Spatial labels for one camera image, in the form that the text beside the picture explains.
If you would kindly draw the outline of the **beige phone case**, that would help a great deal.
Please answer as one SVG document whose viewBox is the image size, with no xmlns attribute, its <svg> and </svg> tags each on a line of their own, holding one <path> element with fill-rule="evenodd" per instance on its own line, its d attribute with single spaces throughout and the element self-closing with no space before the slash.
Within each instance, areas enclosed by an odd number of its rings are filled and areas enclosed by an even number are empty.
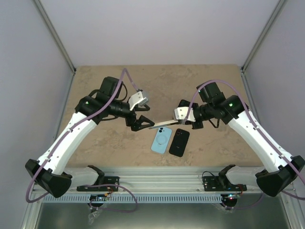
<svg viewBox="0 0 305 229">
<path fill-rule="evenodd" d="M 169 120 L 164 122 L 155 123 L 154 126 L 149 127 L 149 129 L 158 129 L 158 128 L 164 128 L 171 125 L 178 125 L 179 121 L 177 120 Z"/>
</svg>

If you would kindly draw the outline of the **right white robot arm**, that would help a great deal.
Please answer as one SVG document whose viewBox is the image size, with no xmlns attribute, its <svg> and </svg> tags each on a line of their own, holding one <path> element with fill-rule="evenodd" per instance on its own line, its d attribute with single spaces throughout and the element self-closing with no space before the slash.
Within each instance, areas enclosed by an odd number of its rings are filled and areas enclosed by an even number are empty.
<svg viewBox="0 0 305 229">
<path fill-rule="evenodd" d="M 265 194 L 277 196 L 300 175 L 305 160 L 301 156 L 292 156 L 272 139 L 238 92 L 226 98 L 217 82 L 210 80 L 197 86 L 196 94 L 204 104 L 182 102 L 173 112 L 174 120 L 180 124 L 191 123 L 193 129 L 202 128 L 204 121 L 212 119 L 228 125 L 252 148 L 263 166 L 257 169 L 236 165 L 225 167 L 219 172 L 220 188 L 230 190 L 235 185 L 257 186 Z"/>
</svg>

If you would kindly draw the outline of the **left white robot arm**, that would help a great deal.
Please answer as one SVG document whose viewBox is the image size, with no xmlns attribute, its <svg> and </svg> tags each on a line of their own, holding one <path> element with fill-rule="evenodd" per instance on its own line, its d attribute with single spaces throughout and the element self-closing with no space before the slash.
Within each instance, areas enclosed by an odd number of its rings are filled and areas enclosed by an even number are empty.
<svg viewBox="0 0 305 229">
<path fill-rule="evenodd" d="M 39 159 L 30 159 L 26 163 L 25 168 L 34 183 L 55 198 L 73 187 L 103 188 L 106 179 L 102 170 L 92 165 L 68 170 L 66 165 L 86 135 L 100 122 L 120 117 L 135 132 L 154 126 L 154 122 L 145 116 L 136 117 L 138 111 L 150 110 L 148 94 L 137 89 L 124 102 L 118 98 L 124 86 L 122 80 L 108 76 L 99 89 L 79 101 L 70 121 L 52 146 Z"/>
</svg>

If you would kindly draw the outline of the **black cased phone lower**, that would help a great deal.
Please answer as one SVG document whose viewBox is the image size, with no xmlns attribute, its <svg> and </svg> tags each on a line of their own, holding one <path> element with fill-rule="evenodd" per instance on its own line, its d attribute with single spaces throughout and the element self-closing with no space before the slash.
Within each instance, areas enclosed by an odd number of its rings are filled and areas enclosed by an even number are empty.
<svg viewBox="0 0 305 229">
<path fill-rule="evenodd" d="M 184 155 L 189 136 L 190 133 L 188 131 L 178 128 L 170 145 L 169 153 L 177 157 L 182 157 Z"/>
</svg>

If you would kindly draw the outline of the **light blue cased phone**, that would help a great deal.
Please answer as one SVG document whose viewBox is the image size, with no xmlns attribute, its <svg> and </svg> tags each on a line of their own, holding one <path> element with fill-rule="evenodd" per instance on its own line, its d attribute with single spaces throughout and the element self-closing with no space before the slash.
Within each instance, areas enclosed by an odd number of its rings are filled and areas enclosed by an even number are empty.
<svg viewBox="0 0 305 229">
<path fill-rule="evenodd" d="M 163 155 L 166 151 L 171 135 L 172 129 L 167 127 L 158 128 L 151 146 L 151 150 Z"/>
</svg>

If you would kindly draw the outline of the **left circuit board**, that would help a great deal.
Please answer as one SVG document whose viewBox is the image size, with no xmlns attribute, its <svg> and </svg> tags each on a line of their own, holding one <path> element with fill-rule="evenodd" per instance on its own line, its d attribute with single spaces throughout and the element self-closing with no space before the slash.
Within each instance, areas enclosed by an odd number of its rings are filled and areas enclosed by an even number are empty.
<svg viewBox="0 0 305 229">
<path fill-rule="evenodd" d="M 107 201 L 111 197 L 111 193 L 91 195 L 89 201 Z"/>
</svg>

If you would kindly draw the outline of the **circuit board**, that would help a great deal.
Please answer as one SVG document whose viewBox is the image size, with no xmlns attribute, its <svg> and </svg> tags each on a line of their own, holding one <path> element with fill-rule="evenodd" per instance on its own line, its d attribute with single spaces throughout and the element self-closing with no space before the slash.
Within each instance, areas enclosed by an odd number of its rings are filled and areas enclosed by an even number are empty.
<svg viewBox="0 0 305 229">
<path fill-rule="evenodd" d="M 240 198 L 240 196 L 241 196 L 241 193 L 228 194 L 226 199 L 229 199 L 229 200 L 238 199 L 238 198 Z"/>
<path fill-rule="evenodd" d="M 111 197 L 111 193 L 91 195 L 89 201 L 107 201 Z"/>
</svg>

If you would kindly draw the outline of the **right circuit board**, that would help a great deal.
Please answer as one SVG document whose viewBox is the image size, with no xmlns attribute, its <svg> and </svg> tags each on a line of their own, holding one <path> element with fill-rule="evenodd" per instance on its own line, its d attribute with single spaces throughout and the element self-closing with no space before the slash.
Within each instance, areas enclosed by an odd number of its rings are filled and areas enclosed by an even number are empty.
<svg viewBox="0 0 305 229">
<path fill-rule="evenodd" d="M 238 199 L 238 198 L 240 198 L 240 196 L 241 196 L 241 193 L 228 194 L 226 199 L 229 199 L 229 200 Z"/>
</svg>

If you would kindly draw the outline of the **clear plastic bag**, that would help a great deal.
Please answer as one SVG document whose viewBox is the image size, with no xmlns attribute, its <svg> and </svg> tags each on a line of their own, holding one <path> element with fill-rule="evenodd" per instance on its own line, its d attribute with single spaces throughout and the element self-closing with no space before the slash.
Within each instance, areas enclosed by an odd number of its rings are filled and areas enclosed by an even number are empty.
<svg viewBox="0 0 305 229">
<path fill-rule="evenodd" d="M 100 214 L 101 210 L 99 208 L 91 208 L 90 213 L 88 214 L 88 225 L 92 225 Z"/>
</svg>

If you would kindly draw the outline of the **aluminium rail frame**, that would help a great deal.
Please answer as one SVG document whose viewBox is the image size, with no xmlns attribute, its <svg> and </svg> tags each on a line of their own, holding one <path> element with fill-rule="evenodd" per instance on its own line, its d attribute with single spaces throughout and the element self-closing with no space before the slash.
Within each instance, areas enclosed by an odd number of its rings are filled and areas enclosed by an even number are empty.
<svg viewBox="0 0 305 229">
<path fill-rule="evenodd" d="M 120 184 L 134 200 L 135 194 L 220 194 L 207 193 L 202 175 L 219 167 L 110 167 L 107 175 L 119 176 Z M 219 203 L 117 203 L 118 212 L 101 210 L 88 225 L 87 203 L 44 203 L 28 206 L 24 229 L 302 229 L 305 218 L 298 200 L 281 194 L 260 196 L 249 187 L 234 210 Z"/>
</svg>

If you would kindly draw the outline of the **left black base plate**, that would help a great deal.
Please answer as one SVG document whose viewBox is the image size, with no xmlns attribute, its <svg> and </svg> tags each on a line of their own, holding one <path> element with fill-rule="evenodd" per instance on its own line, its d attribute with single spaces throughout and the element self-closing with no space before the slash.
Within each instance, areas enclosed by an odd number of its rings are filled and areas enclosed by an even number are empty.
<svg viewBox="0 0 305 229">
<path fill-rule="evenodd" d="M 100 184 L 103 184 L 103 187 L 79 186 L 76 188 L 76 190 L 79 192 L 117 192 L 118 187 L 114 185 L 120 184 L 120 177 L 118 176 L 104 177 L 103 183 L 96 181 L 93 185 L 97 186 Z"/>
</svg>

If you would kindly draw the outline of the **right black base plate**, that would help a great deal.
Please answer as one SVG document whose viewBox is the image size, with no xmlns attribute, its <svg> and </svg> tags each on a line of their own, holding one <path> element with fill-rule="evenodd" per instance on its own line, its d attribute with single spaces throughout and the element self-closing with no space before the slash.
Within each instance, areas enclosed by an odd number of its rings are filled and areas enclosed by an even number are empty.
<svg viewBox="0 0 305 229">
<path fill-rule="evenodd" d="M 203 187 L 204 190 L 207 192 L 212 191 L 246 191 L 247 186 L 246 185 L 233 185 L 231 183 L 228 183 L 227 185 L 222 185 L 218 181 L 218 176 L 203 176 Z"/>
</svg>

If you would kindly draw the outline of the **right aluminium corner post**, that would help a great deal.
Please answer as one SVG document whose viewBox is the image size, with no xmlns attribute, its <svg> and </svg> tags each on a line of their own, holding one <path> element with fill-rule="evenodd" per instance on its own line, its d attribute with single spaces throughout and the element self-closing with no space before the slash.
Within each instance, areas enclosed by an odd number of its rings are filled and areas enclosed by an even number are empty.
<svg viewBox="0 0 305 229">
<path fill-rule="evenodd" d="M 284 9 L 285 5 L 288 3 L 288 0 L 279 0 L 272 11 L 269 19 L 267 20 L 263 30 L 261 31 L 259 37 L 257 38 L 254 46 L 252 47 L 249 55 L 247 56 L 243 66 L 241 67 L 241 72 L 245 73 L 247 68 L 249 67 L 250 63 L 252 62 L 253 58 L 259 51 L 260 47 L 262 46 L 264 40 L 266 39 L 268 33 L 270 32 L 271 28 L 274 26 L 276 20 L 278 19 L 279 15 L 281 14 L 282 10 Z"/>
</svg>

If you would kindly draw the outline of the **aluminium corner post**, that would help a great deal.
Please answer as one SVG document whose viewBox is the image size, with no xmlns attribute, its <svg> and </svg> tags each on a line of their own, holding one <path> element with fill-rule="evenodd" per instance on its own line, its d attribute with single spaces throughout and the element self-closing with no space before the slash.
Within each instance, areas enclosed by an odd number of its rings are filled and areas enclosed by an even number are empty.
<svg viewBox="0 0 305 229">
<path fill-rule="evenodd" d="M 272 11 L 269 19 L 267 20 L 263 30 L 261 31 L 259 37 L 257 38 L 254 46 L 252 47 L 249 55 L 247 56 L 243 66 L 241 67 L 241 72 L 245 73 L 247 68 L 249 67 L 250 63 L 252 62 L 253 58 L 259 51 L 260 47 L 262 46 L 264 40 L 266 39 L 268 33 L 270 32 L 271 28 L 274 26 L 276 20 L 278 19 L 279 15 L 281 14 L 282 10 L 284 9 L 285 5 L 288 3 L 288 0 L 279 0 Z"/>
<path fill-rule="evenodd" d="M 66 51 L 58 33 L 56 32 L 56 29 L 53 25 L 53 23 L 51 22 L 42 2 L 40 0 L 33 0 L 32 1 L 36 7 L 36 9 L 38 10 L 42 20 L 44 21 L 49 33 L 51 34 L 51 37 L 53 38 L 53 40 L 55 41 L 55 44 L 57 45 L 60 53 L 62 54 L 64 60 L 66 61 L 68 67 L 70 68 L 72 74 L 75 74 L 76 72 L 76 68 L 74 66 L 74 64 L 71 61 L 71 58 L 69 57 L 68 52 Z"/>
</svg>

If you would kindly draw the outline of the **left aluminium corner post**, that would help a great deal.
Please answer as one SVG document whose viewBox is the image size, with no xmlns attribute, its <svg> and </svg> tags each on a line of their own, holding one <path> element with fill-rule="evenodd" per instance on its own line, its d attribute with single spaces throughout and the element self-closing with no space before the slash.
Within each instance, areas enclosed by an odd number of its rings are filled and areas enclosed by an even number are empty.
<svg viewBox="0 0 305 229">
<path fill-rule="evenodd" d="M 72 74 L 75 74 L 76 72 L 76 68 L 74 66 L 74 64 L 71 61 L 71 58 L 69 57 L 68 52 L 66 51 L 58 33 L 56 32 L 56 29 L 53 25 L 53 23 L 51 22 L 42 2 L 40 0 L 33 0 L 32 1 L 36 7 L 36 9 L 38 10 L 42 20 L 44 21 L 49 33 L 51 34 L 51 37 L 53 38 L 53 40 L 55 41 L 55 44 L 57 45 L 60 53 L 62 54 L 64 60 L 66 61 L 68 67 L 70 68 Z"/>
</svg>

